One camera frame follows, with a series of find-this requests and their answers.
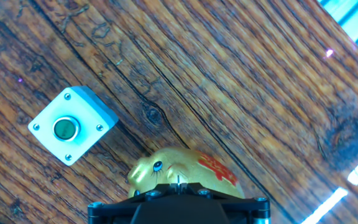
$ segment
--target gold figurine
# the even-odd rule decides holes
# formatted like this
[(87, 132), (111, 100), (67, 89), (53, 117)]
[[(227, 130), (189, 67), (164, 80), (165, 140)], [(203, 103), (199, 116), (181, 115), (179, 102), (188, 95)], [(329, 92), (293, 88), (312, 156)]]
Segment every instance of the gold figurine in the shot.
[(154, 189), (157, 184), (200, 183), (203, 187), (244, 198), (237, 177), (220, 162), (199, 151), (178, 147), (161, 149), (141, 158), (128, 174), (128, 197)]

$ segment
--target green button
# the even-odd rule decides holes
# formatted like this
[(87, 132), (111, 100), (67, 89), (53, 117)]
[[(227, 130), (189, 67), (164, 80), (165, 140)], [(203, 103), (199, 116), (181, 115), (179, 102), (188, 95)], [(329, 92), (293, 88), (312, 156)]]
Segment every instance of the green button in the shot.
[(69, 140), (77, 134), (77, 124), (78, 123), (71, 117), (59, 118), (53, 127), (53, 131), (56, 137), (61, 140)]

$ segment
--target screw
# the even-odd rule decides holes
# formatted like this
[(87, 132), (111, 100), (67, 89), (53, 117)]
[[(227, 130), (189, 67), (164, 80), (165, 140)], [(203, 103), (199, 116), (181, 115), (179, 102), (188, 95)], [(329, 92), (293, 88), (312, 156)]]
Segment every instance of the screw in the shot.
[(65, 156), (65, 158), (66, 158), (67, 161), (70, 161), (73, 157), (72, 157), (70, 154), (67, 154), (67, 155)]
[(66, 94), (65, 94), (65, 99), (66, 99), (66, 100), (71, 99), (71, 95), (70, 95), (69, 93), (66, 93)]
[(254, 199), (258, 202), (264, 202), (267, 200), (267, 198), (265, 198), (265, 197), (254, 197)]
[(40, 129), (40, 125), (39, 125), (39, 124), (35, 124), (35, 125), (33, 126), (33, 128), (34, 128), (34, 130), (38, 131), (38, 130)]
[(152, 196), (152, 197), (159, 196), (160, 194), (161, 194), (161, 192), (159, 192), (158, 190), (151, 190), (146, 193), (146, 195)]
[(208, 189), (199, 189), (199, 190), (198, 190), (198, 194), (199, 194), (199, 195), (208, 195), (208, 194), (209, 194), (209, 190), (208, 190)]
[(104, 206), (104, 203), (102, 203), (102, 202), (93, 202), (88, 205), (88, 208), (100, 208), (103, 206)]
[(96, 130), (98, 131), (102, 131), (103, 130), (103, 126), (101, 124), (98, 124), (96, 127)]

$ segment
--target wood grain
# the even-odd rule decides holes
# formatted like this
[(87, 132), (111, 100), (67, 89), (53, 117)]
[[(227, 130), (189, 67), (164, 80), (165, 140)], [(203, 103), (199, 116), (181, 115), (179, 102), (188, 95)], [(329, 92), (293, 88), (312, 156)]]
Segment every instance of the wood grain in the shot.
[[(75, 85), (120, 122), (66, 167), (27, 124)], [(220, 160), (272, 223), (338, 187), (321, 223), (358, 223), (358, 47), (315, 0), (0, 1), (0, 223), (85, 223), (166, 146)]]

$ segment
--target red decoration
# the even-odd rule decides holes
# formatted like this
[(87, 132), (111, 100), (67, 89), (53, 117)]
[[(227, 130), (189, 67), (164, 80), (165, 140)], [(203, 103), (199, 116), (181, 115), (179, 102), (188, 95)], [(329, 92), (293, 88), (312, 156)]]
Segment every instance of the red decoration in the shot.
[(201, 152), (201, 158), (198, 159), (198, 163), (215, 172), (216, 178), (218, 178), (218, 180), (222, 181), (224, 177), (226, 180), (230, 181), (233, 186), (236, 186), (238, 181), (237, 177), (228, 168), (226, 168), (213, 157)]

